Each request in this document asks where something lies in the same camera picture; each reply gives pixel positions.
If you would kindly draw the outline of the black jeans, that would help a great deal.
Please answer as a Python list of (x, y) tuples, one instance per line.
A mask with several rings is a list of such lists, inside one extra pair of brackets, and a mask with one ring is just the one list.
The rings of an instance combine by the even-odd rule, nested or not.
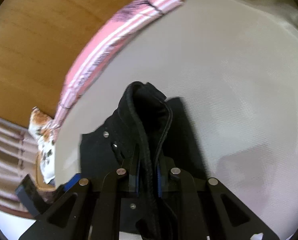
[(139, 156), (139, 196), (146, 213), (135, 226), (144, 239), (165, 239), (174, 232), (173, 211), (163, 203), (158, 164), (169, 157), (176, 167), (205, 180), (206, 171), (180, 98), (167, 99), (150, 83), (129, 84), (117, 109), (102, 126), (83, 134), (81, 174), (105, 178), (124, 160)]

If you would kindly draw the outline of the rattan chair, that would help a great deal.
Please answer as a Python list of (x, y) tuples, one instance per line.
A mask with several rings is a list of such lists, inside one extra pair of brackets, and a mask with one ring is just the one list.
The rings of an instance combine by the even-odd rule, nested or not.
[(44, 182), (42, 172), (40, 169), (40, 163), (41, 163), (41, 153), (38, 152), (36, 157), (36, 175), (35, 175), (36, 187), (39, 191), (42, 191), (42, 192), (53, 192), (56, 190), (56, 187)]

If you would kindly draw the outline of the beige pink curtain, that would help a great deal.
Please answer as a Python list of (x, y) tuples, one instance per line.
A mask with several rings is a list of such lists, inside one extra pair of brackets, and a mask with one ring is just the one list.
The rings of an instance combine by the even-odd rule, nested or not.
[(38, 147), (26, 128), (0, 118), (0, 211), (31, 218), (15, 194), (26, 175), (35, 180)]

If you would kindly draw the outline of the floral white orange pillow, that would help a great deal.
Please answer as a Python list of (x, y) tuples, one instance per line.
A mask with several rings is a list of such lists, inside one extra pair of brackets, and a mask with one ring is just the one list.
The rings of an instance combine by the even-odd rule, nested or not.
[(55, 178), (55, 142), (52, 129), (53, 119), (38, 107), (31, 111), (28, 131), (41, 153), (40, 169), (45, 183)]

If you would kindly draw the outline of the beige mattress pad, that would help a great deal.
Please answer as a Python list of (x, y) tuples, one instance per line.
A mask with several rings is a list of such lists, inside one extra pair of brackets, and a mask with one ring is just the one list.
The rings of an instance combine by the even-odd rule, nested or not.
[(80, 137), (133, 81), (179, 96), (210, 175), (281, 239), (298, 228), (298, 27), (241, 0), (187, 0), (133, 39), (67, 116), (57, 185), (80, 169)]

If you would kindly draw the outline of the wooden headboard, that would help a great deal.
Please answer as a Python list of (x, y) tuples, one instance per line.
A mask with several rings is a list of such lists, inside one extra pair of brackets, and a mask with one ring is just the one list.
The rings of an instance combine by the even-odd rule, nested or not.
[(33, 107), (56, 112), (65, 75), (92, 36), (133, 0), (4, 0), (0, 118), (27, 127)]

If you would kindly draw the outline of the pink striped pillow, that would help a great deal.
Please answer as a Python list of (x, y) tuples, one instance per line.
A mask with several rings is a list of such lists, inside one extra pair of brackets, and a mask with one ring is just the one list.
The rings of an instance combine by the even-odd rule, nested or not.
[(118, 51), (142, 28), (182, 5), (182, 0), (133, 0), (117, 11), (83, 48), (64, 80), (52, 128), (57, 130), (77, 100)]

